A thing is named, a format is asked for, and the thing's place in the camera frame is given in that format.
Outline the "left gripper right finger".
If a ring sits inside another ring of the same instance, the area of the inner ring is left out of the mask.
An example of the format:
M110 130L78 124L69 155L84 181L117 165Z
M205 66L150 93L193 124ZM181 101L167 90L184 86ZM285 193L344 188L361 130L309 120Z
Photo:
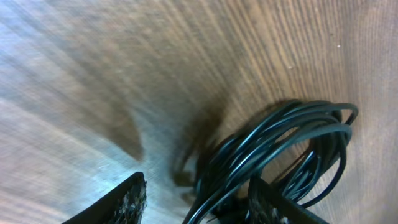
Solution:
M284 198L259 177L253 177L249 181L248 202L247 223L328 224L312 212Z

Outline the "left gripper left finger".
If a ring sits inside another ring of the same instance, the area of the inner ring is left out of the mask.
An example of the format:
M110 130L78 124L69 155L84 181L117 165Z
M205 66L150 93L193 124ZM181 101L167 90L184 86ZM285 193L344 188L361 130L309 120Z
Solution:
M64 224L140 224L146 208L146 180L136 172Z

